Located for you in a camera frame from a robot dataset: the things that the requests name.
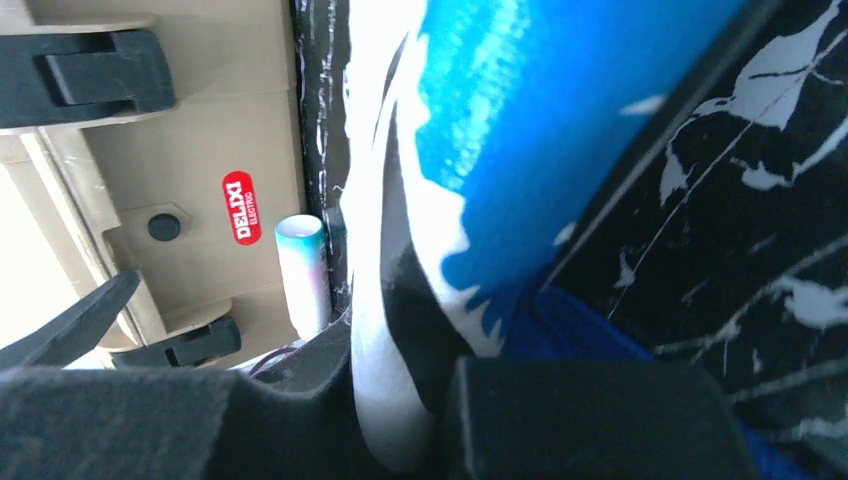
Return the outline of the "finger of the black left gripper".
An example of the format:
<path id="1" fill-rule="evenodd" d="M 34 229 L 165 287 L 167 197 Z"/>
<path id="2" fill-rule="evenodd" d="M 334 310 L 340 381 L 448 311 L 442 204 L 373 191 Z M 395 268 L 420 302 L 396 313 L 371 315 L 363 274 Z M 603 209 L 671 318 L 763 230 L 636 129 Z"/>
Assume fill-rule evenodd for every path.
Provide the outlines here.
<path id="1" fill-rule="evenodd" d="M 141 281 L 136 271 L 105 282 L 35 332 L 1 349 L 1 368 L 66 367 L 93 350 Z"/>

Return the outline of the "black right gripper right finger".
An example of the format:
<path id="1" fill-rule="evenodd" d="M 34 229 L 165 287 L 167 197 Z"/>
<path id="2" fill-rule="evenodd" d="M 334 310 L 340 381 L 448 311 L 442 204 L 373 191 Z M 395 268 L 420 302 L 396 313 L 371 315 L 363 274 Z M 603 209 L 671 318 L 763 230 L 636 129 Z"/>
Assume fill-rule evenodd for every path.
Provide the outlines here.
<path id="1" fill-rule="evenodd" d="M 721 389 L 690 366 L 464 358 L 443 419 L 450 479 L 756 479 Z"/>

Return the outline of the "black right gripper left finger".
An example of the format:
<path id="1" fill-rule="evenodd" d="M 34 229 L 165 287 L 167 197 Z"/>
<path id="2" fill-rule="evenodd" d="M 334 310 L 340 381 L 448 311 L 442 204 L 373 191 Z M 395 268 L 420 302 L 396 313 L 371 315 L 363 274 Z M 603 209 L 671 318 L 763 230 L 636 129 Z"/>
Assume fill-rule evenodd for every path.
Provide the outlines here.
<path id="1" fill-rule="evenodd" d="M 360 479 L 350 328 L 272 369 L 18 369 L 1 376 L 5 479 Z"/>

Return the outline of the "white shirt blue print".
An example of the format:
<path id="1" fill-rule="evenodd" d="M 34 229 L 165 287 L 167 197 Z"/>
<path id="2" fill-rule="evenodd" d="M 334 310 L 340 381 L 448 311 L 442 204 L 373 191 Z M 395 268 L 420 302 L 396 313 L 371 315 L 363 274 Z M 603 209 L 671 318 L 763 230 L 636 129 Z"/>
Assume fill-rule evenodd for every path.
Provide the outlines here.
<path id="1" fill-rule="evenodd" d="M 341 206 L 353 398 L 395 474 L 739 1 L 354 1 Z"/>

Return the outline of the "blue microfibre towel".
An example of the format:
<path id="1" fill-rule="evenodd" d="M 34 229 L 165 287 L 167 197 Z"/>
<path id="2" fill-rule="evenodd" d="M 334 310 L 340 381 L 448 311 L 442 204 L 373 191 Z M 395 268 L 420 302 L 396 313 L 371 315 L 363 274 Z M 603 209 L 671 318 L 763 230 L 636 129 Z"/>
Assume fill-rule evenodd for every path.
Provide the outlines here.
<path id="1" fill-rule="evenodd" d="M 557 288 L 541 293 L 514 321 L 504 352 L 507 359 L 645 361 L 682 364 L 707 373 L 716 383 L 708 372 L 699 367 L 655 358 L 638 343 L 610 325 L 599 313 L 568 292 Z M 735 417 L 758 468 L 759 477 L 756 479 L 802 479 L 805 477 L 802 468 L 794 464 L 785 454 L 769 446 L 741 423 L 736 415 Z"/>

